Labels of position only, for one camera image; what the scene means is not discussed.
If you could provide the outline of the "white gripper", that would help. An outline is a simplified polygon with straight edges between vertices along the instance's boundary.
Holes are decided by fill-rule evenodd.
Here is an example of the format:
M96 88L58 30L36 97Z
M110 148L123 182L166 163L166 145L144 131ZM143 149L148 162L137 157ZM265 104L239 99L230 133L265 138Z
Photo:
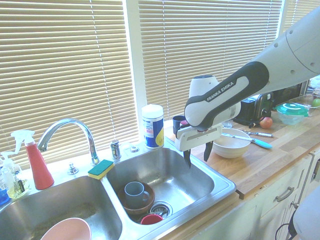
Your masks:
M198 131L192 126L177 131L174 144L177 150L183 152L183 158L189 168L192 165L190 159L191 149L205 144L203 160L207 162L213 148L213 141L220 138L222 129L222 124L216 124L205 131Z

